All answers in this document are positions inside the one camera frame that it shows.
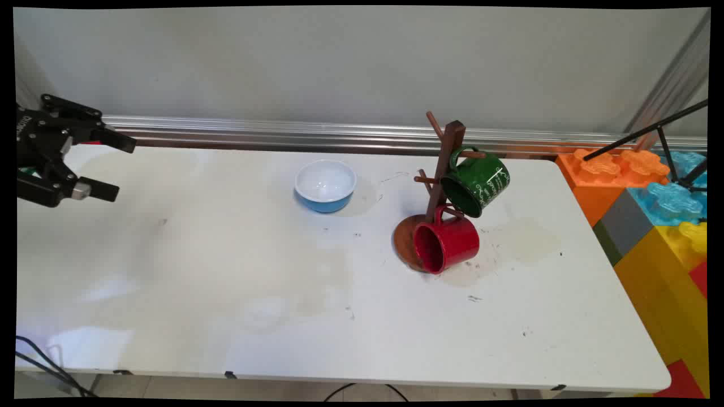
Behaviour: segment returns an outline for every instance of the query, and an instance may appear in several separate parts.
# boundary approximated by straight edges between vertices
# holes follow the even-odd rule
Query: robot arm
[[[117,186],[78,177],[63,158],[71,146],[92,141],[132,153],[134,138],[105,125],[99,110],[56,96],[42,95],[40,110],[16,105],[18,198],[51,208],[63,198],[116,200]]]

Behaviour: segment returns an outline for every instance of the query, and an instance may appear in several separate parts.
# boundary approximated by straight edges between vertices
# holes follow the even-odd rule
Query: wooden mug stand
[[[428,178],[423,169],[419,170],[420,176],[415,177],[416,182],[422,182],[430,194],[430,200],[427,203],[427,213],[413,215],[401,221],[392,235],[392,242],[395,244],[395,250],[400,260],[405,262],[411,269],[424,272],[422,262],[417,257],[415,245],[413,243],[413,231],[421,222],[432,223],[434,221],[435,209],[447,201],[447,196],[442,191],[440,178],[445,175],[450,168],[450,154],[463,145],[463,137],[465,136],[465,125],[459,121],[447,123],[445,131],[440,130],[432,112],[427,112],[427,119],[435,130],[437,137],[440,139],[440,153],[437,156],[437,168],[435,169],[435,178]],[[461,157],[485,158],[485,153],[477,153],[475,151],[463,151]],[[463,217],[459,211],[446,208],[445,212]]]

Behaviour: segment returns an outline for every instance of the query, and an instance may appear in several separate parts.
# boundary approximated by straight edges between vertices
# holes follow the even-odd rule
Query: red mug
[[[472,259],[480,249],[478,231],[470,220],[464,217],[442,220],[442,211],[448,206],[452,204],[438,206],[434,222],[422,222],[413,232],[415,252],[428,273],[440,274],[453,264]]]

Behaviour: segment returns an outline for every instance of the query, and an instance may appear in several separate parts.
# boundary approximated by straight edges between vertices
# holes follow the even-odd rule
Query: mug
[[[464,217],[442,220],[442,211],[450,203],[435,209],[433,223],[422,222],[415,227],[413,243],[422,260],[423,269],[432,274],[472,259],[480,249],[480,239],[473,222]]]
[[[478,151],[474,146],[462,146],[450,154],[450,171],[440,178],[440,185],[450,202],[469,217],[478,218],[510,184],[510,173],[491,153],[484,159],[467,158],[457,164],[460,153],[468,148]]]

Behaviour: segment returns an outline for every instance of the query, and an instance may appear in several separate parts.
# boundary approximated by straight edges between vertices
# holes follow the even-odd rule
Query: floor
[[[123,376],[73,374],[75,379],[100,397],[175,398],[197,400],[282,400],[322,401],[340,383],[284,382],[273,380],[200,379],[187,377]],[[57,397],[58,382],[45,373],[15,372],[15,398]],[[509,389],[461,387],[395,386],[409,401],[512,400],[514,397],[560,398],[565,392],[537,392]],[[613,393],[605,397],[626,397]],[[596,393],[574,397],[602,397]],[[337,393],[330,401],[403,401],[384,385],[354,385]]]

